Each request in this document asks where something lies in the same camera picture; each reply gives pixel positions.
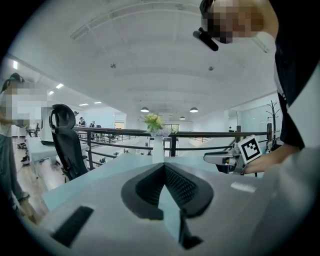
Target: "chair headrest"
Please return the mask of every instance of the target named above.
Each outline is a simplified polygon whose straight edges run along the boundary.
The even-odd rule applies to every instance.
[[[56,104],[52,106],[49,122],[52,129],[56,127],[72,129],[76,125],[76,118],[70,107],[64,104]]]

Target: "person sitting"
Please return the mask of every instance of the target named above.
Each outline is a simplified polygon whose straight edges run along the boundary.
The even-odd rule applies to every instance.
[[[84,120],[83,117],[80,117],[80,121],[78,123],[78,126],[80,127],[86,127],[86,121]]]

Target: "white card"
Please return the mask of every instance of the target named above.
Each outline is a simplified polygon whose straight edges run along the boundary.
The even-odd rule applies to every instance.
[[[252,135],[238,143],[244,164],[250,163],[262,155],[256,136]]]

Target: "light blue desk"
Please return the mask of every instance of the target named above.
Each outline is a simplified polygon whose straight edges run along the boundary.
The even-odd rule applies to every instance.
[[[217,172],[218,169],[215,164],[205,162],[202,157],[165,157],[164,161],[167,163],[176,163],[185,165],[192,168],[198,168],[209,172]],[[62,203],[66,202],[70,197],[79,193],[87,185],[92,182],[110,177],[113,175],[121,174],[132,169],[147,166],[152,164],[152,156],[148,155],[134,155],[122,154],[114,160],[101,165],[100,167],[66,183],[60,187],[50,190],[42,195],[43,200],[52,211]]]

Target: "gray pants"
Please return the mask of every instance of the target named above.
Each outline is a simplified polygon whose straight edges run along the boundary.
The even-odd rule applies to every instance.
[[[12,138],[0,134],[0,185],[11,205],[15,202],[12,192],[17,199],[22,197],[22,189],[17,180],[17,169],[12,145]]]

